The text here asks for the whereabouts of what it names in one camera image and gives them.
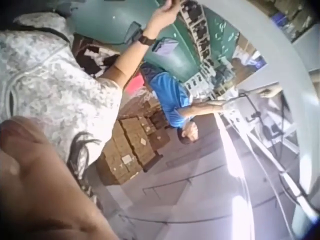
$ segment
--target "black strap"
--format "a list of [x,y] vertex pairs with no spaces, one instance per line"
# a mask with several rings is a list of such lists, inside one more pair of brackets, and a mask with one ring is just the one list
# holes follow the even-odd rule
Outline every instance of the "black strap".
[[69,39],[66,37],[66,35],[64,35],[63,33],[59,32],[53,28],[50,28],[50,27],[35,27],[35,26],[27,26],[27,25],[20,25],[17,23],[12,23],[6,29],[11,30],[11,31],[28,31],[28,32],[39,31],[39,32],[44,32],[44,33],[51,33],[51,34],[54,34],[57,37],[63,39],[64,41],[69,43],[69,45],[71,44]]

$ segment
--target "man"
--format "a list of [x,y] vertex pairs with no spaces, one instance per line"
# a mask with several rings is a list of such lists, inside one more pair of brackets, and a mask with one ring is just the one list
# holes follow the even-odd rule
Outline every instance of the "man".
[[145,62],[140,67],[147,84],[154,90],[169,124],[177,128],[181,143],[190,144],[198,139],[198,127],[194,116],[221,112],[221,105],[195,103],[188,90],[164,69]]

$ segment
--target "sleeve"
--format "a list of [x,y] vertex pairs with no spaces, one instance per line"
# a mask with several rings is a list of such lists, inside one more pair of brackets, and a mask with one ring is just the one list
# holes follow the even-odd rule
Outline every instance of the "sleeve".
[[112,110],[116,110],[113,112],[116,112],[115,117],[117,117],[123,94],[121,87],[115,81],[107,78],[99,78],[99,82],[102,85],[105,104],[107,104],[107,107],[110,107]]
[[186,119],[181,116],[176,108],[171,111],[164,111],[164,115],[169,124],[174,128],[182,128],[185,124]]

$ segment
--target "hand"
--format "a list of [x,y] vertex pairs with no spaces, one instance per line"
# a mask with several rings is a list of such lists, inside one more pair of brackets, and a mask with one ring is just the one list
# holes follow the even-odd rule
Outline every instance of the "hand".
[[175,22],[180,8],[180,0],[166,0],[165,4],[153,13],[143,35],[156,39],[162,29]]
[[278,85],[275,85],[275,86],[268,87],[267,89],[264,89],[263,91],[261,91],[259,93],[259,95],[262,98],[270,99],[270,98],[273,98],[274,96],[276,96],[281,91],[282,91],[282,88],[278,84]]

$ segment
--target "white surface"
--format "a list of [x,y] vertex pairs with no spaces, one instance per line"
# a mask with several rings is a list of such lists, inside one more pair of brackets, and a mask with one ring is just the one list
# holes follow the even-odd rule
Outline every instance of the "white surface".
[[[237,28],[261,53],[267,65],[239,87],[246,90],[280,82],[297,126],[300,146],[300,184],[309,193],[319,176],[320,104],[307,69],[280,29],[246,0],[199,0]],[[303,215],[294,231],[302,234]]]
[[294,43],[293,47],[299,54],[305,68],[311,72],[320,69],[320,25],[316,24]]

